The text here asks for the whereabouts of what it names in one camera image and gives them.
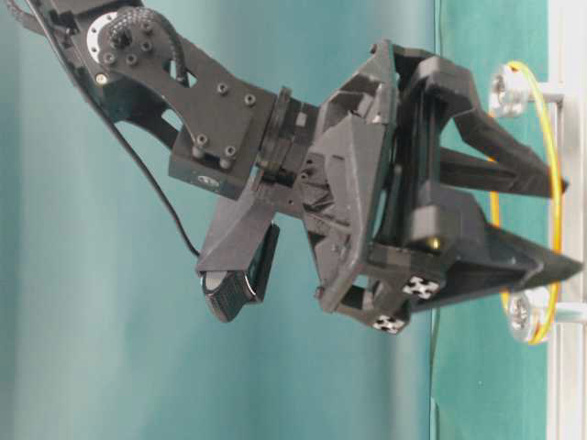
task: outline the black cable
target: black cable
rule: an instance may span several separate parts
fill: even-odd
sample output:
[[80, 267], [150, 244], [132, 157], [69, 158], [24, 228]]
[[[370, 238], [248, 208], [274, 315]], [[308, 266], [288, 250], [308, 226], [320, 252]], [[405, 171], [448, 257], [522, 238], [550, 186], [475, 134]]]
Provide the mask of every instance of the black cable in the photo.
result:
[[15, 0], [6, 0], [6, 7], [12, 17], [22, 25], [23, 28], [27, 28], [28, 30], [32, 30], [40, 35], [43, 35], [43, 29], [40, 26], [39, 22], [32, 14], [23, 11], [18, 5]]
[[53, 52], [57, 56], [57, 59], [59, 60], [61, 67], [65, 70], [67, 75], [70, 77], [73, 84], [75, 84], [77, 86], [77, 88], [80, 90], [80, 93], [82, 94], [83, 99], [90, 105], [90, 107], [92, 107], [92, 109], [95, 111], [95, 113], [98, 115], [98, 117], [102, 120], [102, 122], [104, 122], [104, 124], [106, 125], [108, 130], [115, 136], [115, 138], [118, 140], [118, 142], [120, 142], [121, 146], [128, 153], [130, 158], [132, 158], [134, 160], [134, 162], [137, 164], [137, 166], [139, 167], [139, 169], [141, 170], [143, 175], [147, 178], [150, 185], [153, 187], [153, 189], [155, 190], [155, 192], [159, 196], [162, 203], [167, 208], [167, 211], [169, 212], [169, 214], [172, 216], [172, 219], [175, 222], [175, 225], [180, 233], [180, 236], [183, 239], [183, 242], [185, 243], [185, 245], [187, 246], [189, 251], [192, 254], [194, 254], [194, 256], [199, 258], [200, 252], [194, 247], [194, 245], [190, 241], [190, 238], [187, 236], [187, 233], [185, 232], [185, 229], [183, 228], [182, 221], [181, 221], [180, 217], [175, 212], [175, 209], [173, 209], [171, 202], [169, 201], [169, 199], [165, 195], [165, 192], [163, 192], [163, 189], [157, 183], [157, 180], [155, 179], [155, 177], [149, 171], [149, 168], [147, 167], [147, 165], [145, 165], [145, 162], [143, 162], [143, 160], [140, 158], [140, 156], [137, 154], [137, 152], [130, 146], [130, 144], [124, 138], [122, 133], [120, 133], [118, 128], [114, 125], [114, 123], [104, 113], [104, 110], [102, 110], [102, 108], [94, 101], [92, 96], [81, 85], [78, 78], [73, 73], [72, 68], [70, 67], [70, 64], [68, 63], [67, 59], [63, 55], [63, 53], [61, 51], [61, 47], [59, 46], [59, 43], [55, 39], [55, 36], [52, 34], [50, 27], [47, 24], [47, 20], [39, 12], [39, 9], [33, 4], [33, 0], [25, 0], [25, 1], [27, 2], [27, 5], [30, 8], [30, 10], [32, 11], [34, 17], [37, 19], [37, 21], [40, 25], [40, 28], [42, 29], [43, 34], [47, 37], [47, 40], [49, 41], [51, 49], [53, 50]]

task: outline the cable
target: cable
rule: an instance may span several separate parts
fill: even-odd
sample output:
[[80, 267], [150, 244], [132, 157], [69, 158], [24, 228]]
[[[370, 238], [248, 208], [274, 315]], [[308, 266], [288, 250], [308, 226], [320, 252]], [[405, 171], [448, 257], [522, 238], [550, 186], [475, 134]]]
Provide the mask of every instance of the cable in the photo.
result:
[[40, 28], [43, 31], [43, 34], [47, 37], [47, 40], [49, 41], [50, 47], [53, 50], [53, 52], [55, 53], [55, 55], [57, 56], [57, 59], [59, 60], [61, 67], [65, 70], [67, 75], [70, 77], [73, 84], [75, 84], [77, 86], [77, 88], [80, 90], [80, 93], [82, 94], [83, 99], [90, 105], [90, 107], [92, 107], [92, 109], [95, 111], [95, 113], [98, 115], [98, 117], [102, 120], [102, 122], [104, 122], [104, 124], [106, 125], [108, 130], [118, 140], [118, 142], [120, 143], [122, 148], [128, 153], [130, 158], [132, 158], [133, 161], [137, 164], [140, 171], [143, 173], [145, 178], [149, 181], [150, 185], [153, 187], [153, 189], [155, 190], [155, 192], [159, 196], [161, 202], [165, 205], [165, 208], [167, 208], [167, 211], [169, 212], [170, 216], [172, 217], [173, 222], [175, 223], [175, 226], [177, 227], [177, 230], [178, 230], [180, 236], [182, 237], [183, 242], [185, 243], [186, 247], [196, 258], [199, 258], [200, 252], [194, 247], [194, 245], [190, 241], [190, 238], [187, 236], [187, 233], [185, 232], [185, 229], [183, 228], [182, 221], [181, 221], [180, 217], [175, 212], [173, 205], [171, 204], [171, 202], [169, 201], [169, 199], [165, 195], [165, 192], [163, 191], [163, 189], [157, 183], [157, 180], [152, 175], [152, 173], [150, 172], [147, 165], [145, 165], [145, 162], [143, 162], [143, 160], [140, 158], [138, 153], [131, 147], [131, 145], [124, 138], [122, 133], [120, 133], [120, 130], [118, 130], [118, 128], [114, 125], [114, 123], [104, 113], [104, 110], [102, 110], [102, 108], [94, 101], [92, 96], [80, 84], [78, 78], [73, 73], [67, 59], [63, 55], [63, 53], [61, 51], [61, 47], [59, 46], [57, 40], [55, 39], [55, 36], [52, 34], [52, 32], [50, 30], [50, 26], [47, 23], [47, 20], [39, 12], [39, 9], [34, 5], [33, 0], [25, 0], [25, 1], [27, 2], [28, 7], [32, 11], [33, 16], [37, 19], [37, 21], [40, 25]]
[[12, 17], [21, 24], [23, 28], [27, 28], [36, 32], [40, 35], [43, 35], [43, 29], [39, 25], [39, 22], [35, 18], [35, 16], [29, 14], [28, 12], [23, 11], [18, 5], [15, 0], [5, 0], [6, 7]]
[[[560, 164], [559, 164], [559, 153], [557, 152], [557, 145], [552, 134], [552, 126], [550, 124], [550, 118], [548, 117], [548, 108], [544, 100], [544, 96], [540, 92], [538, 82], [534, 73], [521, 61], [510, 61], [507, 63], [510, 69], [521, 72], [526, 78], [534, 102], [536, 104], [536, 111], [540, 127], [542, 128], [542, 136], [547, 150], [548, 164], [550, 166], [550, 190], [552, 197], [552, 223], [553, 223], [553, 235], [552, 235], [552, 250], [557, 253], [561, 252], [562, 249], [562, 183], [560, 177]], [[499, 212], [499, 196], [496, 192], [492, 192], [491, 195], [491, 207], [492, 207], [492, 223], [495, 226], [500, 225], [500, 212]], [[556, 282], [549, 286], [550, 298], [548, 300], [548, 310], [546, 322], [540, 325], [533, 338], [528, 343], [533, 346], [542, 342], [545, 336], [548, 334], [554, 317], [557, 311], [557, 302], [559, 300], [560, 283]], [[507, 310], [509, 303], [509, 292], [502, 292], [502, 306]]]

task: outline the screw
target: screw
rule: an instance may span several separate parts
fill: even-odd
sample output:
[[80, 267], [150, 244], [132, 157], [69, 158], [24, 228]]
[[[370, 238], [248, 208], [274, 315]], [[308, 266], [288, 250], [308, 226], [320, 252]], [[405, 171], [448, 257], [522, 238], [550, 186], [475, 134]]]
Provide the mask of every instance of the screw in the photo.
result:
[[137, 55], [135, 55], [134, 53], [129, 53], [127, 55], [127, 64], [130, 67], [134, 67], [134, 66], [137, 65], [137, 63], [138, 63], [138, 57], [137, 57]]
[[192, 147], [192, 156], [194, 156], [195, 159], [201, 159], [205, 156], [205, 153], [201, 148]]
[[197, 146], [202, 149], [205, 147], [205, 145], [208, 143], [208, 136], [206, 135], [198, 135], [198, 137], [195, 139], [195, 143], [197, 144]]
[[108, 77], [103, 73], [98, 73], [95, 75], [95, 81], [100, 85], [106, 85], [108, 84]]
[[140, 45], [140, 49], [143, 52], [151, 52], [153, 50], [153, 43], [151, 43], [150, 41], [143, 41], [142, 44]]
[[220, 168], [223, 170], [230, 170], [232, 167], [232, 160], [229, 159], [221, 159], [220, 160]]
[[153, 31], [153, 24], [150, 21], [143, 21], [140, 24], [140, 30], [146, 34], [150, 34]]
[[116, 55], [112, 52], [107, 52], [103, 57], [106, 66], [112, 66], [116, 62]]
[[227, 156], [227, 158], [234, 158], [237, 154], [237, 149], [234, 148], [232, 145], [229, 145], [224, 149], [224, 154], [225, 156]]
[[247, 95], [245, 95], [245, 104], [247, 105], [247, 107], [252, 107], [257, 103], [257, 98], [255, 97], [255, 95], [248, 93]]
[[218, 94], [221, 94], [222, 96], [224, 96], [225, 94], [228, 93], [228, 85], [224, 84], [223, 82], [219, 83], [216, 91], [218, 92]]

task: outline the green fabric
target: green fabric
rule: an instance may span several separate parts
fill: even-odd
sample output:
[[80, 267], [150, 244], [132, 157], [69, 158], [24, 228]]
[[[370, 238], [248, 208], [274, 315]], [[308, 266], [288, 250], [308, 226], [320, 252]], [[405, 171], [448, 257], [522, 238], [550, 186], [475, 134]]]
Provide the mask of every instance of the green fabric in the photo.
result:
[[[546, 0], [441, 0], [437, 48], [473, 72], [483, 105], [491, 75], [509, 60], [526, 62], [540, 81], [548, 73]], [[544, 157], [534, 115], [501, 121]], [[471, 152], [454, 126], [443, 145]], [[486, 212], [488, 196], [477, 194]], [[503, 226], [547, 244], [544, 201], [502, 197]], [[515, 342], [497, 297], [442, 309], [437, 315], [432, 396], [439, 439], [540, 439], [546, 436], [546, 348]]]
[[[237, 76], [316, 104], [374, 41], [433, 44], [427, 0], [146, 3]], [[266, 303], [218, 323], [167, 213], [43, 38], [7, 13], [0, 36], [2, 440], [427, 438], [427, 315], [390, 338], [323, 314], [302, 225], [280, 217]], [[215, 197], [124, 132], [202, 243]]]

